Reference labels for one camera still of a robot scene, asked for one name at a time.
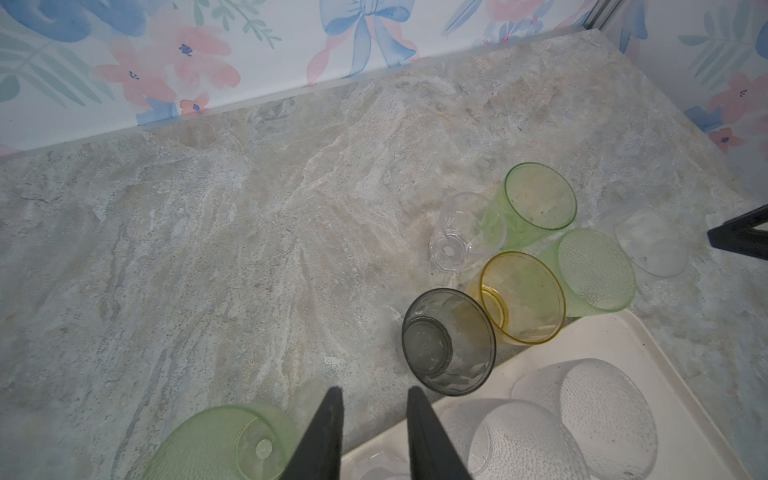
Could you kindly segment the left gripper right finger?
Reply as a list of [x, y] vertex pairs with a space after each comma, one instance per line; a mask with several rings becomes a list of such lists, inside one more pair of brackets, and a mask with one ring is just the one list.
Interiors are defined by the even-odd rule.
[[420, 387], [408, 390], [406, 417], [412, 479], [471, 479]]

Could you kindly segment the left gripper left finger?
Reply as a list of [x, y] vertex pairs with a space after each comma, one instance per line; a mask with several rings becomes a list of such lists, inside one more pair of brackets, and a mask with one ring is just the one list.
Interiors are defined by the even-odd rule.
[[343, 446], [343, 391], [328, 389], [288, 462], [282, 479], [340, 479]]

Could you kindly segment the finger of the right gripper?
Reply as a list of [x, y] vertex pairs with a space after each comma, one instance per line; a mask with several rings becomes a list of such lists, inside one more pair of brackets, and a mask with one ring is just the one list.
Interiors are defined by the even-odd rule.
[[716, 249], [767, 260], [767, 211], [768, 205], [765, 204], [709, 230], [707, 237], [710, 245]]

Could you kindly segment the clear textured tumbler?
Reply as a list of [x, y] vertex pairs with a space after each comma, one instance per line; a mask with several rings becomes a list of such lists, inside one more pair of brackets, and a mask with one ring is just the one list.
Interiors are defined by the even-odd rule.
[[475, 479], [588, 479], [581, 449], [549, 410], [525, 400], [479, 399], [439, 419]]

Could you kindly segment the clear smooth tall tumbler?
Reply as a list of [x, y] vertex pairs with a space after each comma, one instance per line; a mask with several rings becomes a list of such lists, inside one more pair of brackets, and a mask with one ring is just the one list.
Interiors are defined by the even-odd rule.
[[559, 417], [598, 479], [645, 479], [655, 467], [652, 411], [634, 382], [609, 362], [583, 358], [540, 368], [519, 379], [511, 397]]

